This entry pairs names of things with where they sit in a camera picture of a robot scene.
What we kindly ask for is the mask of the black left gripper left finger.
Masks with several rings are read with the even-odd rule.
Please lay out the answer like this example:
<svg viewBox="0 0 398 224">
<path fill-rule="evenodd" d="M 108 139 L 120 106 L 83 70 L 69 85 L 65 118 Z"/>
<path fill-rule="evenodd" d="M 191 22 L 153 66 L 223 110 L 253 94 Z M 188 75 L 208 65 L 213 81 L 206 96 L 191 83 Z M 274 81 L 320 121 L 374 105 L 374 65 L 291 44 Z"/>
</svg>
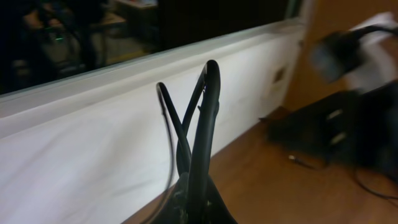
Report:
<svg viewBox="0 0 398 224">
<path fill-rule="evenodd" d="M 184 172 L 174 185 L 160 212 L 151 224 L 182 224 L 187 222 L 188 173 Z"/>
</svg>

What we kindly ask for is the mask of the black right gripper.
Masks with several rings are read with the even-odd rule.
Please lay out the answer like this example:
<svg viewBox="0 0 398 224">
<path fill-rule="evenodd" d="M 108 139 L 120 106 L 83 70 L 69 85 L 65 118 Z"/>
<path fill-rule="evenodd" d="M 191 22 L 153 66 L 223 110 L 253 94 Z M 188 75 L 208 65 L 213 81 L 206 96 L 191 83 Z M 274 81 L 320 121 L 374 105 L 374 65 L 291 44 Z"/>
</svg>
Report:
<svg viewBox="0 0 398 224">
<path fill-rule="evenodd" d="M 272 119 L 267 139 L 290 150 L 374 169 L 397 180 L 397 82 L 339 91 Z"/>
</svg>

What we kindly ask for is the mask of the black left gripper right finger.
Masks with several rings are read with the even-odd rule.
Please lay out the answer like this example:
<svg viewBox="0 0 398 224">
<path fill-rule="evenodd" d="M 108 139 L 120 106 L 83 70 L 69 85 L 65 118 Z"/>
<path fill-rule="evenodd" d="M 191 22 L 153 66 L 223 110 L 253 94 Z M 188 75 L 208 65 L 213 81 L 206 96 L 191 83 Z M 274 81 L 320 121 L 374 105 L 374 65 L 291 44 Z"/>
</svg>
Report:
<svg viewBox="0 0 398 224">
<path fill-rule="evenodd" d="M 206 196 L 205 223 L 237 224 L 210 176 L 207 180 Z"/>
</svg>

